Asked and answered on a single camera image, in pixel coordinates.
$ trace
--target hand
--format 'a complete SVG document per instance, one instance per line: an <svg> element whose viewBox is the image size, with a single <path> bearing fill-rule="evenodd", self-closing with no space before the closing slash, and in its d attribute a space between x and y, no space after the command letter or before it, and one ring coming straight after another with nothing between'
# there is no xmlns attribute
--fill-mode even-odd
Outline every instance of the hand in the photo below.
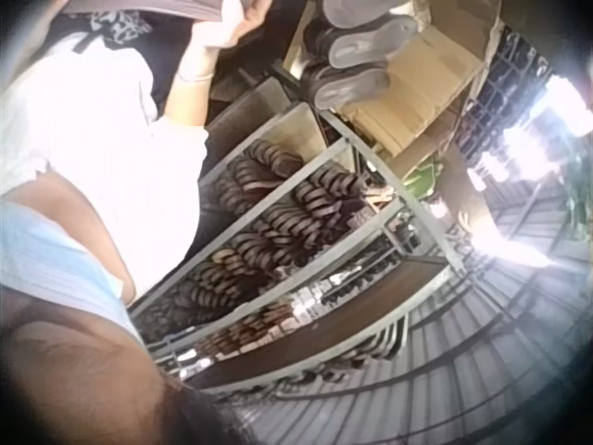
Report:
<svg viewBox="0 0 593 445"><path fill-rule="evenodd" d="M197 21L192 28L192 44L210 48L230 48L239 39L261 26L273 0L255 0L244 11L241 0L223 0L221 21Z"/></svg>

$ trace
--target bracelet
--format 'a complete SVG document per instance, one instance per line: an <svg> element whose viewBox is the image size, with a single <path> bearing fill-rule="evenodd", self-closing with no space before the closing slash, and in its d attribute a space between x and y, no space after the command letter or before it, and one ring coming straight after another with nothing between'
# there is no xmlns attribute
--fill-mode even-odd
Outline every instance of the bracelet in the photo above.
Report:
<svg viewBox="0 0 593 445"><path fill-rule="evenodd" d="M210 74L208 74L206 76L196 76L196 77L188 78L188 77L185 77L183 74L181 74L180 71L177 71L177 77L185 83L202 83L202 82L211 81L214 78L214 72L211 72Z"/></svg>

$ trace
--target hair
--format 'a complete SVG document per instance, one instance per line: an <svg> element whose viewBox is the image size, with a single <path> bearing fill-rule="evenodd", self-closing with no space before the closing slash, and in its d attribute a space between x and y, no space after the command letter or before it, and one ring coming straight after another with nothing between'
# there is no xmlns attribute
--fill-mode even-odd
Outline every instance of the hair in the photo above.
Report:
<svg viewBox="0 0 593 445"><path fill-rule="evenodd" d="M166 445L259 444L233 409L186 385L167 382L162 422Z"/></svg>

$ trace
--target slipper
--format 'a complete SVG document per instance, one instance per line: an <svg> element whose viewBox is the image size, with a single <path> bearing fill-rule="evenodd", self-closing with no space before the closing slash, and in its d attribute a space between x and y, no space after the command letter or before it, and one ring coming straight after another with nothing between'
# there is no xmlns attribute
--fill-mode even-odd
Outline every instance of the slipper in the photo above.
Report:
<svg viewBox="0 0 593 445"><path fill-rule="evenodd" d="M385 15L351 30L338 30L314 20L305 30L305 47L316 58L337 69L385 59L418 31L410 16Z"/></svg>
<svg viewBox="0 0 593 445"><path fill-rule="evenodd" d="M391 84L385 63L365 64L349 70L335 70L327 65L309 67L301 82L310 104L320 110L375 97Z"/></svg>
<svg viewBox="0 0 593 445"><path fill-rule="evenodd" d="M356 28L371 23L408 0L317 0L318 10L336 28Z"/></svg>
<svg viewBox="0 0 593 445"><path fill-rule="evenodd" d="M245 11L253 0L241 0ZM194 20L221 21L222 0L70 0L62 12L109 12L124 9L153 11Z"/></svg>

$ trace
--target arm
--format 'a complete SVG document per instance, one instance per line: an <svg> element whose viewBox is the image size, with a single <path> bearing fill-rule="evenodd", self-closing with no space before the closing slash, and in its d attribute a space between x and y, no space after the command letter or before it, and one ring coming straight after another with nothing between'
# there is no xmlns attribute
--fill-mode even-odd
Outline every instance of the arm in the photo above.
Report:
<svg viewBox="0 0 593 445"><path fill-rule="evenodd" d="M204 126L218 56L218 49L201 46L192 38L173 80L165 116L181 125Z"/></svg>

